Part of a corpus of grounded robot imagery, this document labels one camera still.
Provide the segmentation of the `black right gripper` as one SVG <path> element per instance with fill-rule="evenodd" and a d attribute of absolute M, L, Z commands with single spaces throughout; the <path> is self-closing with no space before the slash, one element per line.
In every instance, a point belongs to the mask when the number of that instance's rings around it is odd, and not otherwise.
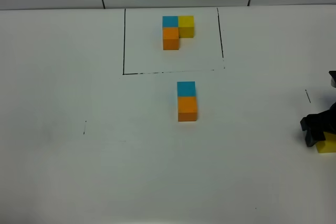
<path fill-rule="evenodd" d="M 317 114 L 308 114 L 300 121 L 301 128 L 305 131 L 307 147 L 325 141 L 324 132 L 335 134 L 335 103 L 326 111 Z"/>

